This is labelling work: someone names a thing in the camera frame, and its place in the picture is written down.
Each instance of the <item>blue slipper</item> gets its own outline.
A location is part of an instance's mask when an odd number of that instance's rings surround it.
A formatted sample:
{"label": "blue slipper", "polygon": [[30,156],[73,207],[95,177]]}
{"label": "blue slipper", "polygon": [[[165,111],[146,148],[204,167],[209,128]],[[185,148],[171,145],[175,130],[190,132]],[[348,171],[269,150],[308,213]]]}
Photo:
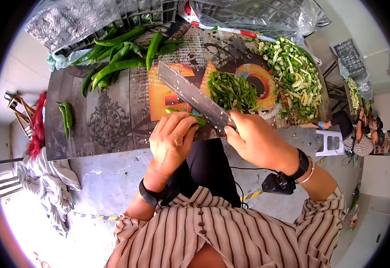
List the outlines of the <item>blue slipper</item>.
{"label": "blue slipper", "polygon": [[320,126],[322,129],[326,130],[326,128],[323,127],[323,121],[320,121],[320,122],[319,122],[319,126]]}

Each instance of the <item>striped shirt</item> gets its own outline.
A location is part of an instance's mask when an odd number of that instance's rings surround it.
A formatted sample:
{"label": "striped shirt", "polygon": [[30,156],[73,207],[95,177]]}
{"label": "striped shirt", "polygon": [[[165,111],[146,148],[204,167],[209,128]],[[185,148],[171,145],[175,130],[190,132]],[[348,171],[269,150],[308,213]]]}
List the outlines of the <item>striped shirt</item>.
{"label": "striped shirt", "polygon": [[337,187],[325,201],[305,200],[293,224],[253,209],[232,208],[199,187],[158,206],[148,222],[122,215],[105,267],[186,268],[205,243],[227,267],[330,267],[338,243],[344,196]]}
{"label": "striped shirt", "polygon": [[[346,137],[342,143],[347,151],[350,151],[353,146],[353,137],[356,136],[356,129],[354,128],[352,133]],[[360,141],[356,140],[354,143],[354,153],[360,157],[365,157],[368,154],[372,153],[374,150],[374,143],[366,135],[362,134]]]}

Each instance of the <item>black pants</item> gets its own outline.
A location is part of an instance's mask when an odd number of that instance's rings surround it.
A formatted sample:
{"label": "black pants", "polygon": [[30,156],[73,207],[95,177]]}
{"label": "black pants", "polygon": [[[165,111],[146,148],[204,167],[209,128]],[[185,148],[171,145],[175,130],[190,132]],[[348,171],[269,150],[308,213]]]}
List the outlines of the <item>black pants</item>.
{"label": "black pants", "polygon": [[332,126],[340,126],[342,139],[347,138],[353,131],[352,121],[344,110],[337,111],[332,115],[331,124]]}
{"label": "black pants", "polygon": [[220,196],[232,207],[241,207],[234,176],[219,138],[192,143],[186,160],[167,181],[167,201],[179,193],[191,198],[198,186],[204,186],[213,196]]}

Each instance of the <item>white plastic stool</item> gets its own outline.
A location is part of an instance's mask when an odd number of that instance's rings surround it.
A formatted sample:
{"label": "white plastic stool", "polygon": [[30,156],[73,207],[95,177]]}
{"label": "white plastic stool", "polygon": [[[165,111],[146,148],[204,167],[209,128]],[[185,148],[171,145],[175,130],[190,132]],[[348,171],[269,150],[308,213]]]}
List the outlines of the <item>white plastic stool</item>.
{"label": "white plastic stool", "polygon": [[[317,157],[326,157],[331,155],[341,155],[344,154],[344,144],[342,143],[342,134],[340,131],[330,131],[330,130],[316,130],[317,134],[323,135],[323,151],[317,152]],[[333,149],[327,149],[327,138],[332,137],[332,142],[335,140],[334,137],[338,137],[340,139],[338,149],[335,149],[335,144],[333,144]]]}

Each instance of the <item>yellow black safety tape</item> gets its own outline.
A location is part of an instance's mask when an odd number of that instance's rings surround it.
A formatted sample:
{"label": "yellow black safety tape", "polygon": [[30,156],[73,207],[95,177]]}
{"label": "yellow black safety tape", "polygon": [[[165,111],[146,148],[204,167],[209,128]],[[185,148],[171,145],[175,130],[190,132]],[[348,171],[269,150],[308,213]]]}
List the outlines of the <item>yellow black safety tape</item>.
{"label": "yellow black safety tape", "polygon": [[96,220],[118,220],[119,215],[117,216],[104,216],[104,215],[92,215],[92,214],[84,214],[79,212],[73,212],[74,216],[81,217],[81,218],[90,218],[90,219],[96,219]]}
{"label": "yellow black safety tape", "polygon": [[[319,161],[316,162],[316,164],[317,164],[317,165],[320,165],[320,164],[323,163],[328,157],[329,157],[329,156],[320,159]],[[252,193],[250,193],[250,194],[248,194],[248,195],[246,195],[246,196],[241,197],[240,200],[241,200],[241,202],[243,202],[243,201],[245,201],[245,200],[247,200],[247,199],[250,199],[250,198],[253,198],[253,197],[258,196],[258,195],[260,195],[261,193],[263,193],[263,190],[258,190],[258,191],[256,191],[256,192],[252,192]]]}

